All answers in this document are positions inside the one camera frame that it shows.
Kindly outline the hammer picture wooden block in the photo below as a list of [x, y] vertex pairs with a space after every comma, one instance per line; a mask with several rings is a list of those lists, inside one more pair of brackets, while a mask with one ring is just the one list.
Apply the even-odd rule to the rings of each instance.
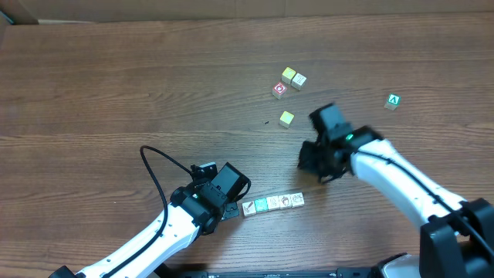
[[257, 210], [254, 201], [242, 203], [242, 211], [245, 217], [255, 215]]

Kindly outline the green framed wooden block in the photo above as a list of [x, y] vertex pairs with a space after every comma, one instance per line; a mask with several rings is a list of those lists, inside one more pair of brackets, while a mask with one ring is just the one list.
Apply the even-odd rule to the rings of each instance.
[[255, 210], [257, 213], [269, 211], [269, 206], [266, 198], [259, 198], [254, 201]]

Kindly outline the number two wooden block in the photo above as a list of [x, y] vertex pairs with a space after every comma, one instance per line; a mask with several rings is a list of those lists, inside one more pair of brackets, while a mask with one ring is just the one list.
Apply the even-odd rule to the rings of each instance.
[[279, 197], [277, 195], [266, 198], [269, 211], [280, 209]]

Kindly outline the animal picture wooden block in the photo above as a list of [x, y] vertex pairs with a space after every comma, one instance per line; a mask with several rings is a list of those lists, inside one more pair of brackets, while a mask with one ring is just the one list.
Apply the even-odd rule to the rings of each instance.
[[304, 204], [305, 204], [302, 192], [291, 194], [290, 198], [291, 198], [291, 203], [292, 203], [293, 208], [301, 207], [301, 206], [304, 206]]

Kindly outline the acorn picture wooden block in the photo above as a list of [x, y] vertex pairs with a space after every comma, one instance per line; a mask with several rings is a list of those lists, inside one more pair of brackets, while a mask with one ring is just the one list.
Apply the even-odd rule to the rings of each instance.
[[293, 207], [291, 194], [279, 195], [278, 200], [280, 209], [290, 209]]

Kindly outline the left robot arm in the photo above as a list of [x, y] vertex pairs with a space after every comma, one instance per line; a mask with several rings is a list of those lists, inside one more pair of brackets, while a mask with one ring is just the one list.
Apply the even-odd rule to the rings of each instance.
[[251, 181], [231, 164], [192, 165], [192, 182], [177, 188], [166, 209], [144, 230], [101, 261], [74, 273], [61, 266], [50, 278], [147, 277], [199, 236], [213, 233], [229, 205], [249, 191]]

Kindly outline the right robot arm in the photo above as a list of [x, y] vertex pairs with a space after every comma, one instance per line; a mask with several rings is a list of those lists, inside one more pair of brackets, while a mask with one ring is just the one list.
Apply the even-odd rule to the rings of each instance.
[[317, 138], [303, 142], [298, 168], [321, 184], [351, 173], [388, 198], [420, 233], [418, 255], [383, 260], [371, 267], [371, 277], [493, 278], [492, 204], [443, 188], [371, 127], [353, 128], [335, 103], [309, 118]]

